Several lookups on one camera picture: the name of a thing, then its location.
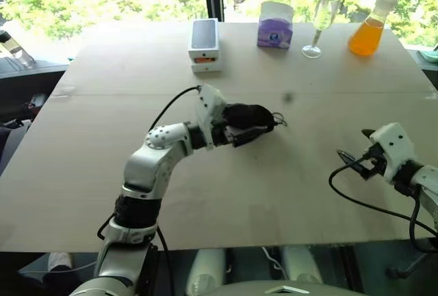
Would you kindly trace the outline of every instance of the tissue box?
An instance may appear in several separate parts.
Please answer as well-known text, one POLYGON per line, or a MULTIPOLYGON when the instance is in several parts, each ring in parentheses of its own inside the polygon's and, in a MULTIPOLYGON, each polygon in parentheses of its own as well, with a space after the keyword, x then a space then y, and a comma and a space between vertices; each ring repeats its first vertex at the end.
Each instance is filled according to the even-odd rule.
POLYGON ((259 20, 258 46, 288 49, 292 39, 291 6, 278 2, 263 2, 259 20))

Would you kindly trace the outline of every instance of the cable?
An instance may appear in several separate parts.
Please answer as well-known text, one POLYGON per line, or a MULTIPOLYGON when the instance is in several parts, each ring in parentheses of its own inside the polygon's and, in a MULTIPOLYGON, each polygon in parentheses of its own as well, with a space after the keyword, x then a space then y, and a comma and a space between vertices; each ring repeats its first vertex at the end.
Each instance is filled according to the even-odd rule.
POLYGON ((265 253, 266 258, 274 263, 274 268, 277 269, 277 270, 280 270, 281 273, 283 274, 284 278, 286 280, 289 280, 289 277, 287 276, 286 271, 284 270, 284 268, 281 266, 281 264, 275 258, 273 258, 273 257, 271 257, 271 255, 269 255, 268 250, 266 249, 266 247, 262 247, 261 249, 265 253))
POLYGON ((84 265, 84 266, 82 266, 82 267, 77 267, 76 269, 71 269, 71 270, 66 270, 66 271, 24 271, 24 272, 21 272, 21 274, 37 274, 37 273, 40 273, 40 274, 46 274, 46 273, 68 273, 68 272, 76 272, 76 271, 79 271, 79 270, 82 270, 82 269, 86 269, 87 267, 91 267, 91 266, 93 266, 93 265, 95 265, 95 264, 96 264, 96 262, 94 261, 94 262, 89 263, 89 264, 87 264, 87 265, 84 265))
POLYGON ((424 249, 423 247, 420 247, 418 245, 417 239, 415 238, 415 222, 417 220, 418 212, 420 211, 420 189, 417 192, 417 195, 415 195, 415 206, 413 207, 411 220, 409 221, 409 240, 412 243, 412 246, 421 253, 427 253, 427 254, 436 254, 438 253, 437 249, 424 249))
MULTIPOLYGON (((184 91, 178 93, 176 96, 173 97, 171 101, 168 102, 168 104, 163 108, 163 110, 158 114, 157 118, 153 121, 151 127, 148 131, 152 130, 155 125, 158 123, 159 119, 164 115, 164 113, 169 109, 169 107, 182 95, 192 91, 192 90, 199 90, 201 88, 201 85, 193 86, 191 88, 185 89, 184 91)), ((101 227, 97 230, 97 236, 98 238, 104 240, 105 236, 102 234, 103 230, 106 228, 110 220, 114 217, 114 214, 111 214, 110 217, 107 218, 105 222, 101 225, 101 227)))
POLYGON ((175 296, 176 292, 175 292, 175 279, 173 278, 173 266, 172 266, 172 262, 170 261, 170 254, 169 254, 169 249, 167 247, 167 242, 164 238, 162 229, 160 229, 159 226, 157 227, 157 234, 159 240, 162 242, 164 249, 164 256, 166 257, 167 270, 169 273, 169 280, 170 280, 170 295, 175 296))
POLYGON ((157 125, 159 119, 164 115, 164 113, 167 111, 167 109, 169 109, 169 107, 182 95, 192 91, 192 90, 199 90, 201 87, 201 85, 198 86, 193 86, 191 88, 185 89, 184 91, 178 93, 176 96, 173 97, 173 99, 171 101, 169 101, 169 103, 163 108, 162 112, 159 113, 159 115, 157 116, 157 118, 153 121, 151 127, 149 128, 149 131, 152 130, 155 125, 157 125))
MULTIPOLYGON (((149 128, 149 131, 152 130, 155 125, 157 125, 158 121, 160 120, 160 118, 164 115, 164 113, 167 111, 167 109, 169 109, 169 107, 181 96, 183 96, 184 94, 193 91, 193 90, 200 90, 201 85, 198 86, 193 86, 191 88, 185 89, 182 92, 179 92, 176 96, 173 97, 173 99, 171 101, 168 102, 168 104, 163 108, 163 110, 158 114, 157 118, 153 121, 151 127, 149 128)), ((99 230, 97 231, 97 236, 100 239, 105 239, 105 236, 103 236, 102 232, 105 229, 105 227, 108 225, 108 223, 110 222, 111 218, 113 218, 114 214, 111 214, 110 217, 107 218, 107 220, 102 224, 102 226, 99 228, 99 230)), ((157 226, 157 234, 159 237, 159 240, 162 242, 163 245, 163 249, 164 249, 164 256, 166 257, 166 264, 167 264, 167 268, 168 268, 168 274, 169 274, 169 280, 170 280, 170 294, 171 296, 175 296, 176 292, 175 292, 175 279, 173 276, 173 267, 172 267, 172 262, 170 261, 170 254, 169 254, 169 249, 167 247, 167 243, 166 240, 164 238, 163 232, 161 231, 161 229, 159 228, 159 226, 157 226)))
POLYGON ((285 120, 285 116, 282 113, 279 113, 277 111, 274 111, 273 113, 271 113, 272 116, 274 116, 274 120, 276 122, 277 125, 284 125, 287 126, 287 122, 285 120))
POLYGON ((105 222, 101 225, 101 227, 97 230, 98 238, 105 240, 105 236, 102 234, 103 229, 110 223, 111 219, 114 217, 114 213, 112 213, 105 222))
POLYGON ((412 218, 412 217, 409 217, 409 216, 406 216, 406 215, 403 215, 403 214, 400 214, 400 213, 396 213, 396 212, 393 212, 393 211, 388 211, 387 209, 383 209, 383 208, 380 208, 380 207, 377 207, 377 206, 374 206, 374 205, 371 205, 371 204, 366 204, 365 202, 361 202, 359 200, 351 198, 351 197, 345 195, 344 193, 340 192, 338 189, 336 189, 336 187, 333 185, 334 177, 336 175, 338 175, 340 172, 346 170, 347 168, 349 168, 349 167, 351 167, 351 166, 353 166, 355 164, 359 164, 360 162, 362 162, 364 160, 365 160, 365 158, 361 157, 360 159, 357 159, 356 161, 353 161, 352 163, 349 163, 347 165, 344 165, 344 166, 338 168, 337 170, 334 170, 330 174, 330 177, 328 178, 328 184, 330 185, 330 188, 335 193, 340 195, 341 197, 343 197, 343 198, 345 198, 347 200, 350 200, 351 202, 354 202, 355 204, 361 205, 363 207, 366 207, 366 208, 369 208, 369 209, 374 209, 375 211, 382 212, 384 214, 392 215, 392 216, 395 216, 395 217, 399 217, 400 219, 405 219, 407 221, 411 221, 413 219, 413 224, 414 225, 421 226, 423 229, 425 229, 429 233, 433 234, 434 237, 438 237, 438 232, 434 231, 432 228, 429 228, 426 224, 424 224, 424 223, 422 223, 420 221, 417 221, 416 217, 412 218))

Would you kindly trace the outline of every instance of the purple tissue box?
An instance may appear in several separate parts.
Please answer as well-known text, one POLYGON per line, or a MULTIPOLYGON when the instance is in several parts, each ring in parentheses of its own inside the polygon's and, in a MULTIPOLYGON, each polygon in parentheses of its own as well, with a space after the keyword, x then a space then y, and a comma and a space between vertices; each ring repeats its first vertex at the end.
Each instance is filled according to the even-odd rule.
POLYGON ((285 19, 266 19, 259 22, 258 46, 288 49, 292 39, 292 23, 285 19))

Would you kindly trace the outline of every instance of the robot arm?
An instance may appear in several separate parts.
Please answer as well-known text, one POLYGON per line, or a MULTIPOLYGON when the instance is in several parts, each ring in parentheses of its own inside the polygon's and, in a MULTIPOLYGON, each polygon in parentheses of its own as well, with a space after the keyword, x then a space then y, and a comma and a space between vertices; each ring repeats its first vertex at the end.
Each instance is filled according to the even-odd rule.
MULTIPOLYGON (((413 143, 399 123, 382 126, 378 130, 362 130, 373 143, 365 154, 374 167, 355 164, 352 166, 364 179, 380 174, 394 188, 405 196, 415 197, 420 192, 420 203, 432 215, 438 230, 438 169, 419 163, 413 143)), ((346 163, 354 159, 338 151, 346 163)))
POLYGON ((210 85, 198 88, 197 124, 155 127, 125 166, 124 184, 105 233, 94 270, 95 279, 71 296, 143 295, 151 290, 157 248, 151 244, 157 217, 173 168, 194 150, 241 146, 277 124, 259 105, 228 105, 210 85))

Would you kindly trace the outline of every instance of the white cylinder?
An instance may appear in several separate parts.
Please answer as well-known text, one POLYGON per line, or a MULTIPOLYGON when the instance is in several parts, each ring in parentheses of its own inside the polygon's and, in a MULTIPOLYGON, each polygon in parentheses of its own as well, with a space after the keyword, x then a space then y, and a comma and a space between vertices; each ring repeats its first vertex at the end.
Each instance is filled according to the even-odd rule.
POLYGON ((282 247, 281 264, 290 280, 322 283, 320 270, 307 246, 282 247))
POLYGON ((225 250, 199 250, 190 269, 185 294, 198 296, 210 292, 225 283, 225 250))

